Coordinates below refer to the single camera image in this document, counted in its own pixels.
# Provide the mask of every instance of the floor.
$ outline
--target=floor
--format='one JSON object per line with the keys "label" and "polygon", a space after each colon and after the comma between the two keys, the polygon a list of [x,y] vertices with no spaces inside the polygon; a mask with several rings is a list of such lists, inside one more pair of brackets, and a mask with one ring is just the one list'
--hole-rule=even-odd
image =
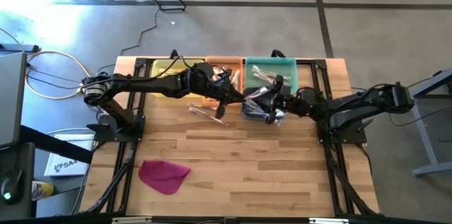
{"label": "floor", "polygon": [[[74,55],[90,73],[114,63],[121,49],[136,44],[140,32],[153,25],[157,11],[155,6],[119,6],[121,2],[98,6],[97,0],[79,0],[91,5],[56,1],[0,0],[1,27],[22,43]],[[452,0],[187,1],[244,3],[198,3],[186,13],[159,13],[157,28],[143,34],[141,46],[124,55],[169,55],[177,49],[186,56],[268,56],[278,48],[289,57],[345,58],[352,85],[362,88],[395,81],[409,85],[452,63],[452,6],[447,5]],[[1,41],[10,42],[4,35]],[[32,65],[67,78],[85,76],[71,60],[53,54],[34,59]],[[68,94],[68,90],[37,82],[33,85],[43,93]],[[408,114],[395,117],[398,123],[411,119]],[[91,122],[95,122],[95,113],[81,96],[48,100],[25,91],[26,126],[47,132]],[[451,222],[452,172],[412,176],[412,168],[428,162],[415,126],[394,127],[386,114],[380,114],[366,133],[381,212]],[[43,174],[47,156],[37,152],[35,174]],[[76,194],[71,191],[39,201],[38,215],[69,214]]]}

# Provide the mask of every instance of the wire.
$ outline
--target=wire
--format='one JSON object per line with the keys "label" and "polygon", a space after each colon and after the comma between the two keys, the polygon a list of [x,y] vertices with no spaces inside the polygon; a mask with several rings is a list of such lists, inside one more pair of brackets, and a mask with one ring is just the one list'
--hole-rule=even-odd
{"label": "wire", "polygon": [[338,149],[334,148],[332,144],[330,145],[330,148],[331,148],[331,150],[333,150],[333,151],[338,151]]}
{"label": "wire", "polygon": [[101,113],[101,109],[100,109],[100,107],[98,107],[97,108],[97,112],[96,112],[96,120],[97,120],[97,122],[99,122],[99,120],[100,120],[100,113]]}
{"label": "wire", "polygon": [[180,57],[182,58],[182,61],[184,62],[185,66],[186,66],[187,68],[189,68],[189,69],[193,69],[193,67],[192,67],[192,66],[190,66],[190,65],[188,65],[188,64],[187,64],[187,62],[185,61],[185,58],[184,58],[184,56],[183,56],[183,55],[180,55]]}
{"label": "wire", "polygon": [[30,70],[33,70],[33,71],[36,71],[36,72],[38,72],[38,73],[41,73],[41,74],[44,74],[44,75],[48,75],[48,76],[51,76],[51,77],[59,78],[59,79],[62,79],[62,80],[66,80],[66,81],[70,81],[70,82],[76,82],[76,83],[80,83],[80,81],[75,81],[75,80],[71,80],[71,79],[63,78],[63,77],[60,77],[60,76],[55,76],[55,75],[52,75],[52,74],[50,74],[50,73],[46,73],[46,72],[42,72],[42,71],[38,71],[37,69],[31,68],[31,67],[28,67],[27,69],[30,69]]}
{"label": "wire", "polygon": [[132,111],[134,111],[134,110],[138,110],[136,112],[136,118],[135,118],[135,122],[137,122],[138,119],[140,119],[140,117],[144,114],[144,111],[143,111],[143,108],[141,108],[141,107],[135,107],[132,109]]}
{"label": "wire", "polygon": [[[370,87],[369,89],[365,90],[363,93],[361,93],[359,99],[362,100],[364,97],[366,97],[366,96],[371,92],[371,90],[373,90],[373,89],[375,89],[376,87],[379,87],[379,86],[393,86],[393,84],[389,84],[389,83],[379,83],[379,84],[376,84],[375,86],[372,86],[372,87]],[[348,101],[344,102],[343,104],[341,104],[339,107],[343,107],[343,106],[345,106],[346,104],[348,104],[348,103],[350,103],[350,102],[352,102],[352,101],[356,101],[356,100],[357,100],[357,99],[351,99],[351,100],[348,100]]]}
{"label": "wire", "polygon": [[417,119],[415,119],[415,120],[412,120],[411,122],[407,122],[407,123],[404,123],[404,124],[395,124],[394,121],[393,121],[393,118],[392,118],[392,116],[391,116],[391,113],[388,113],[388,116],[389,116],[389,119],[390,119],[390,121],[392,122],[392,124],[393,124],[394,126],[406,126],[406,125],[415,123],[415,122],[417,122],[417,121],[419,121],[419,120],[421,120],[421,119],[424,119],[425,117],[429,117],[430,115],[433,115],[433,114],[436,114],[436,113],[439,113],[439,112],[441,112],[441,111],[448,110],[448,109],[451,109],[451,108],[452,108],[452,107],[445,107],[445,108],[443,108],[443,109],[440,109],[440,110],[431,112],[431,113],[429,113],[429,114],[424,115],[423,117],[417,118]]}
{"label": "wire", "polygon": [[430,78],[424,78],[424,79],[422,79],[422,80],[420,80],[420,81],[418,81],[418,82],[416,82],[416,83],[410,84],[409,86],[407,86],[407,88],[413,87],[413,86],[417,85],[418,83],[422,83],[422,82],[427,81],[427,80],[429,80],[429,79],[430,79]]}
{"label": "wire", "polygon": [[42,82],[42,83],[46,83],[46,84],[48,84],[48,85],[51,85],[51,86],[54,86],[54,87],[57,87],[57,88],[61,88],[61,89],[73,90],[73,89],[79,89],[79,88],[80,88],[80,86],[72,87],[72,88],[70,88],[70,87],[64,87],[64,86],[58,86],[58,85],[56,85],[56,84],[49,83],[49,82],[47,82],[47,81],[44,81],[44,80],[41,80],[41,79],[38,79],[38,78],[34,78],[34,77],[32,77],[32,76],[29,76],[29,75],[26,75],[26,77],[31,78],[31,79],[36,80],[36,81],[39,81],[39,82]]}
{"label": "wire", "polygon": [[358,143],[356,143],[355,145],[358,146],[358,148],[361,149],[361,151],[366,155],[367,161],[369,162],[370,175],[372,176],[372,162],[370,161],[369,154],[367,154],[366,149],[364,149],[364,147],[360,146]]}
{"label": "wire", "polygon": [[163,74],[165,74],[175,63],[176,63],[176,61],[180,58],[180,57],[182,57],[182,59],[183,59],[183,56],[181,55],[181,56],[178,56],[176,59],[174,59],[174,61],[164,70],[164,71],[162,71],[162,73],[159,73],[158,75],[156,75],[156,76],[153,76],[153,77],[150,77],[150,78],[140,78],[140,79],[113,79],[113,78],[109,78],[109,79],[105,79],[105,80],[101,80],[101,81],[97,81],[97,82],[94,82],[94,83],[89,83],[89,84],[87,84],[87,85],[84,85],[84,86],[81,86],[81,89],[83,89],[83,88],[87,88],[87,87],[89,87],[89,86],[93,86],[93,85],[96,85],[96,84],[99,84],[99,83],[108,83],[108,82],[110,82],[110,81],[140,81],[140,82],[143,82],[143,81],[152,81],[152,80],[155,80],[155,79],[157,79],[158,77],[160,77],[161,75],[163,75]]}
{"label": "wire", "polygon": [[100,69],[98,69],[96,73],[99,74],[99,72],[100,72],[102,69],[105,69],[105,68],[108,68],[108,67],[111,67],[111,66],[114,66],[114,65],[116,65],[116,63],[110,64],[110,65],[106,65],[106,66],[103,66],[103,67],[100,67]]}
{"label": "wire", "polygon": [[57,129],[56,131],[47,132],[46,135],[55,134],[63,131],[74,131],[74,130],[90,130],[89,128],[70,128],[70,129]]}
{"label": "wire", "polygon": [[142,31],[142,32],[140,33],[140,38],[138,39],[136,45],[134,45],[134,46],[132,46],[132,47],[127,47],[127,48],[122,49],[122,50],[120,51],[120,53],[119,53],[119,56],[122,56],[122,54],[123,54],[125,51],[127,51],[127,50],[133,49],[133,48],[135,48],[135,47],[140,47],[140,45],[141,45],[141,39],[143,38],[143,34],[146,33],[146,32],[148,32],[148,31],[151,31],[151,30],[153,30],[154,28],[157,27],[157,14],[158,14],[159,11],[160,11],[160,8],[159,8],[159,9],[157,10],[157,12],[155,12],[155,14],[154,14],[154,26],[151,27],[151,28],[149,28],[149,29],[147,29],[147,30]]}
{"label": "wire", "polygon": [[80,184],[80,189],[78,190],[76,202],[73,205],[73,208],[72,208],[72,211],[71,211],[71,215],[73,215],[76,212],[76,208],[77,208],[78,202],[80,201],[80,196],[81,196],[82,191],[83,191],[83,185],[85,185],[85,180],[86,180],[86,177],[88,176],[90,168],[91,168],[91,166],[89,165],[88,168],[86,169],[85,174],[83,175],[82,182]]}
{"label": "wire", "polygon": [[204,224],[204,223],[224,223],[224,220],[205,220],[195,224]]}
{"label": "wire", "polygon": [[13,37],[11,34],[9,34],[7,31],[5,31],[4,29],[0,28],[0,30],[4,33],[6,33],[9,37],[11,37],[14,41],[16,41],[17,45],[19,45],[20,50],[22,51],[22,53],[25,54],[25,50],[23,49],[22,45],[19,43],[19,41],[17,41],[17,39],[15,37]]}
{"label": "wire", "polygon": [[[49,50],[49,51],[41,51],[41,52],[37,52],[37,53],[31,54],[30,56],[28,56],[28,61],[31,61],[33,58],[35,58],[36,56],[41,55],[41,54],[61,54],[61,55],[64,55],[65,57],[71,58],[72,60],[74,60],[74,61],[82,68],[82,70],[85,72],[86,76],[90,76],[90,74],[89,74],[88,71],[85,69],[85,67],[82,65],[82,63],[80,63],[75,57],[73,57],[73,56],[70,55],[70,54],[67,54],[67,53],[64,53],[64,52],[60,52],[60,51],[52,51],[52,50]],[[33,89],[33,88],[30,86],[30,84],[28,83],[28,71],[27,71],[27,73],[26,73],[25,75],[26,75],[26,77],[25,77],[25,84],[26,84],[26,86],[27,86],[34,94],[39,95],[39,96],[41,96],[41,97],[43,97],[43,98],[48,98],[48,99],[51,99],[51,100],[63,100],[63,99],[66,99],[66,98],[71,98],[71,97],[73,97],[73,96],[75,96],[75,95],[81,93],[81,87],[77,87],[77,88],[72,88],[72,89],[77,89],[77,90],[76,90],[74,93],[72,93],[72,94],[70,94],[70,95],[67,95],[67,96],[53,97],[53,96],[44,95],[44,94],[41,94],[41,93],[37,92],[35,89]]]}
{"label": "wire", "polygon": [[351,87],[351,89],[355,89],[355,90],[366,90],[364,88],[359,88],[359,87]]}
{"label": "wire", "polygon": [[94,141],[95,139],[72,139],[72,140],[65,140],[65,142],[82,142],[82,141]]}

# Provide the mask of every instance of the black cable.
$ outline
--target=black cable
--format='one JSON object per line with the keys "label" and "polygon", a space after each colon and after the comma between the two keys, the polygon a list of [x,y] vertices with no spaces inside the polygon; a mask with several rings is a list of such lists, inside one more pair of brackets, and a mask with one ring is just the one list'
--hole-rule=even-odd
{"label": "black cable", "polygon": [[31,67],[28,67],[27,69],[30,69],[30,70],[33,70],[33,71],[36,71],[36,72],[38,72],[38,73],[41,73],[41,74],[44,74],[44,75],[48,75],[48,76],[51,76],[51,77],[63,79],[63,80],[66,80],[66,81],[80,83],[80,81],[75,81],[75,80],[72,80],[72,79],[67,79],[67,78],[64,78],[64,77],[61,77],[61,76],[55,76],[55,75],[52,75],[52,74],[50,74],[50,73],[38,71],[37,69],[31,68]]}
{"label": "black cable", "polygon": [[429,113],[429,114],[424,115],[423,117],[417,118],[416,120],[412,120],[411,122],[407,122],[407,123],[405,123],[405,124],[395,124],[394,121],[393,121],[393,118],[392,118],[392,116],[391,116],[391,113],[388,113],[388,116],[389,116],[389,119],[390,119],[390,121],[392,122],[392,124],[393,124],[394,126],[406,126],[406,125],[415,123],[415,122],[419,121],[420,119],[424,119],[425,117],[429,117],[430,115],[433,115],[433,114],[436,114],[436,113],[439,113],[439,112],[441,112],[441,111],[448,110],[448,109],[451,109],[451,108],[452,108],[452,107],[445,107],[445,108],[443,108],[443,109],[440,109],[440,110],[431,112],[431,113]]}
{"label": "black cable", "polygon": [[138,110],[136,112],[136,118],[135,118],[135,122],[137,122],[138,119],[140,119],[140,117],[144,114],[144,110],[141,107],[135,107],[135,108],[132,109],[132,111],[134,111],[134,110]]}
{"label": "black cable", "polygon": [[187,64],[187,62],[185,61],[185,58],[184,58],[184,56],[183,56],[183,55],[180,55],[180,57],[182,58],[182,61],[184,62],[185,66],[186,66],[187,68],[189,68],[189,69],[193,69],[193,67],[192,67],[192,66],[190,66],[190,65],[188,65],[188,64]]}
{"label": "black cable", "polygon": [[332,144],[330,145],[330,148],[331,148],[331,150],[333,150],[333,151],[336,151],[336,152],[338,151],[338,149],[334,148]]}
{"label": "black cable", "polygon": [[125,51],[127,51],[127,50],[133,49],[133,48],[135,48],[135,47],[140,47],[140,45],[141,45],[141,39],[143,38],[143,34],[146,33],[146,32],[148,32],[148,31],[151,31],[151,30],[153,30],[154,28],[157,27],[157,14],[158,14],[159,11],[160,11],[160,8],[159,8],[159,9],[157,10],[157,12],[155,12],[155,14],[154,14],[154,26],[151,27],[151,28],[149,28],[149,29],[147,29],[147,30],[142,31],[142,32],[140,33],[140,38],[138,39],[138,42],[136,43],[136,45],[134,45],[134,46],[132,46],[132,47],[127,47],[127,48],[122,49],[122,50],[120,51],[120,53],[119,53],[119,56],[122,56],[122,54],[123,54]]}
{"label": "black cable", "polygon": [[111,67],[111,66],[114,66],[114,65],[116,65],[116,63],[110,64],[110,65],[106,65],[106,66],[103,66],[103,67],[100,67],[100,68],[97,70],[96,74],[99,74],[99,72],[100,72],[101,70],[103,70],[103,69],[105,69],[105,68],[108,68],[108,67]]}
{"label": "black cable", "polygon": [[373,174],[372,174],[372,162],[370,161],[369,154],[367,154],[366,149],[364,149],[364,147],[362,147],[362,146],[359,145],[358,143],[356,143],[355,145],[358,146],[358,148],[361,149],[361,151],[366,155],[367,161],[369,161],[370,175],[373,175]]}
{"label": "black cable", "polygon": [[34,78],[34,77],[32,77],[32,76],[29,76],[29,75],[25,75],[25,76],[27,76],[28,78],[31,78],[31,79],[33,79],[33,80],[36,80],[36,81],[39,81],[39,82],[43,82],[43,83],[46,83],[46,84],[48,84],[48,85],[51,85],[51,86],[54,86],[54,87],[58,87],[58,88],[61,88],[61,89],[67,89],[67,90],[73,90],[73,89],[79,89],[80,88],[80,86],[77,86],[77,87],[64,87],[64,86],[58,86],[58,85],[55,85],[55,84],[53,84],[53,83],[49,83],[49,82],[46,82],[46,81],[43,81],[43,80],[41,80],[41,79],[38,79],[38,78]]}
{"label": "black cable", "polygon": [[196,224],[204,224],[204,223],[224,223],[224,220],[205,220]]}
{"label": "black cable", "polygon": [[100,109],[100,107],[98,107],[97,108],[97,112],[96,112],[96,120],[97,120],[97,122],[99,122],[99,119],[100,119],[100,112],[101,112],[102,110]]}
{"label": "black cable", "polygon": [[366,90],[364,88],[359,88],[359,87],[351,87],[351,89],[355,89],[355,90]]}
{"label": "black cable", "polygon": [[178,60],[180,58],[180,56],[178,56],[176,59],[174,59],[174,61],[162,72],[162,73],[159,73],[158,75],[156,75],[156,76],[153,76],[153,77],[150,77],[150,78],[140,78],[140,79],[113,79],[113,78],[108,78],[108,79],[105,79],[105,80],[101,80],[101,81],[98,81],[98,82],[94,82],[94,83],[89,83],[89,84],[87,84],[87,85],[84,85],[84,86],[81,86],[81,88],[87,88],[87,87],[89,87],[89,86],[93,86],[93,85],[96,85],[96,84],[100,84],[100,83],[108,83],[108,82],[110,82],[110,81],[114,81],[114,80],[117,80],[117,81],[152,81],[152,80],[155,80],[156,78],[158,78],[158,77],[160,77],[161,75],[163,75],[164,73],[166,73],[175,63],[176,63],[176,61]]}
{"label": "black cable", "polygon": [[[379,83],[379,84],[376,84],[375,86],[372,86],[369,89],[365,90],[363,93],[361,93],[360,96],[359,96],[359,100],[362,100],[363,98],[365,98],[371,92],[371,90],[374,90],[374,89],[376,89],[376,87],[379,87],[379,86],[394,86],[394,85],[390,84],[390,83]],[[348,104],[348,103],[350,103],[352,101],[356,101],[356,100],[357,99],[348,100],[348,101],[344,102],[343,104],[341,104],[339,107],[343,107],[346,104]]]}

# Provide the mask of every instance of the wooden table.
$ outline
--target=wooden table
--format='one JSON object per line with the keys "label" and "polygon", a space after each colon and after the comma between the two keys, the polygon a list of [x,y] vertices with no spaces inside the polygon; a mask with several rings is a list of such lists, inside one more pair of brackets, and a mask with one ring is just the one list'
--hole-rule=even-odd
{"label": "wooden table", "polygon": [[[132,74],[136,58],[118,57],[115,72]],[[345,60],[326,61],[333,98],[350,94]],[[308,66],[299,66],[298,78],[300,87],[312,86]],[[116,96],[123,107],[127,98],[128,93]],[[323,146],[310,118],[290,115],[277,127],[245,119],[239,108],[228,107],[222,121],[229,126],[222,126],[190,113],[188,102],[201,99],[147,94],[145,135],[138,145],[127,215],[333,215]],[[92,206],[110,182],[117,149],[118,143],[106,143],[94,154],[81,210]],[[344,154],[350,183],[378,212],[366,156],[354,145],[344,145]],[[191,172],[176,194],[164,195],[138,178],[144,160],[170,161],[191,167]],[[120,184],[117,202],[121,194]]]}

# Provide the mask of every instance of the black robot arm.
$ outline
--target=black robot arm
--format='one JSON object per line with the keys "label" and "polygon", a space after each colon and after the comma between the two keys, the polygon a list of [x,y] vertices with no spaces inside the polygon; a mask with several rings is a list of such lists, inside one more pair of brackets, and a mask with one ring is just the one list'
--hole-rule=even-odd
{"label": "black robot arm", "polygon": [[279,109],[314,121],[330,119],[329,130],[345,129],[354,122],[382,112],[406,113],[414,105],[408,89],[399,83],[378,84],[361,93],[334,100],[326,100],[310,87],[300,88],[295,96],[283,93],[286,90],[280,76],[268,89],[267,94],[253,99],[269,114],[268,124],[275,121],[275,110]]}
{"label": "black robot arm", "polygon": [[212,81],[213,67],[207,62],[195,64],[175,75],[162,78],[144,78],[121,74],[98,75],[83,79],[84,101],[90,106],[98,106],[116,119],[121,126],[132,125],[130,110],[122,109],[113,97],[121,92],[162,93],[169,98],[182,98],[195,93],[219,100],[215,116],[219,119],[225,113],[225,106],[243,102],[244,97],[234,89],[230,81],[231,70],[220,74],[220,79]]}

